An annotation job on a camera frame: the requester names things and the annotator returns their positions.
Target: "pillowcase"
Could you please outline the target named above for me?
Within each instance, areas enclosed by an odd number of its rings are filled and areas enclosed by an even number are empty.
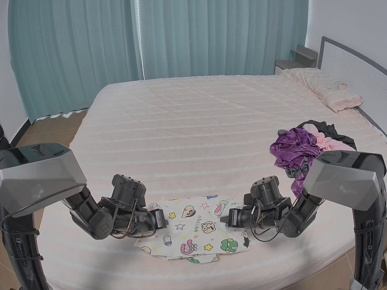
[[[345,108],[353,108],[363,102],[362,97],[346,84],[334,80],[317,68],[286,69],[281,74],[308,87],[335,113]]]

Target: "white label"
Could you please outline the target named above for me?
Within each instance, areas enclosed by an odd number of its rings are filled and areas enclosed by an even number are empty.
[[[161,218],[160,218],[160,212],[159,211],[156,211],[156,221],[157,221],[157,228],[161,228],[162,224],[161,224]]]
[[[237,216],[238,216],[238,210],[235,209],[233,211],[233,225],[236,225],[236,218],[237,218]]]

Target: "bed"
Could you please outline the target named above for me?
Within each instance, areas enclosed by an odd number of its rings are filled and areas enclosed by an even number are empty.
[[[387,104],[387,71],[349,50],[323,38],[319,68],[364,94],[359,109],[336,114],[284,75],[118,83],[98,94],[70,148],[97,201],[111,195],[117,173],[141,180],[148,204],[213,194],[242,201],[257,178],[269,175],[278,176],[281,194],[294,200],[292,179],[274,166],[268,151],[278,129],[309,119],[334,123],[339,134],[354,138],[358,151],[381,153],[387,160],[382,132],[387,124],[379,114]],[[374,93],[361,90],[365,85]],[[355,245],[351,209],[332,202],[320,207],[300,237],[279,235],[269,243],[251,239],[249,251],[220,255],[219,262],[209,264],[168,262],[134,247],[134,239],[95,241],[72,223],[61,203],[45,209],[40,230],[47,280],[66,290],[278,290]]]

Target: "purple clothing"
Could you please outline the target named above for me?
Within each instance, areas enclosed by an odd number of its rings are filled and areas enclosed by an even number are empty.
[[[301,168],[305,157],[308,158],[309,168],[312,166],[313,160],[322,154],[323,150],[316,145],[317,139],[310,133],[302,129],[293,128],[288,132],[280,135],[275,143],[270,145],[270,153],[277,160],[275,166],[282,169]],[[302,173],[296,178],[291,186],[291,189],[296,197],[302,192],[302,183],[308,171]]]

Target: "curtain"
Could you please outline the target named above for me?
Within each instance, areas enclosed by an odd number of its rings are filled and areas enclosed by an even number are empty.
[[[304,45],[308,0],[139,0],[146,79],[267,75]]]
[[[135,0],[9,0],[12,68],[33,122],[88,108],[106,85],[143,78]]]

